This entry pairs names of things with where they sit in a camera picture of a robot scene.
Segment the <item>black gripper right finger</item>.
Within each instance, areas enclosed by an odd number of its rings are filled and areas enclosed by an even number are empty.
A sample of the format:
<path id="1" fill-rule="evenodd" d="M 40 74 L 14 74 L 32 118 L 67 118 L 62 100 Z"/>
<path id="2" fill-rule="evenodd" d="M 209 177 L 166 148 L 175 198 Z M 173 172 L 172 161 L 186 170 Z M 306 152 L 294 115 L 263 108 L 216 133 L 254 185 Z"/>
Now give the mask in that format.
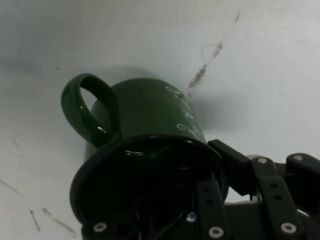
<path id="1" fill-rule="evenodd" d="M 228 185 L 250 201 L 226 207 L 234 240 L 317 240 L 320 237 L 320 161 L 293 153 L 285 163 L 248 158 L 220 140 L 216 150 Z"/>

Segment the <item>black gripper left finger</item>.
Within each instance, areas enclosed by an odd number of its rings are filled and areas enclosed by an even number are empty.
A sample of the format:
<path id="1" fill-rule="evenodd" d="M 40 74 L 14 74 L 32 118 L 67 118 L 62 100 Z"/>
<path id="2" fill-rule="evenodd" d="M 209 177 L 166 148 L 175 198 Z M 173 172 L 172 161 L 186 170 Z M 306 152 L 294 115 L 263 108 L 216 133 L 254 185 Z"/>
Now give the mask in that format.
<path id="1" fill-rule="evenodd" d="M 81 167 L 85 240 L 226 239 L 230 228 L 216 165 L 92 162 Z"/>

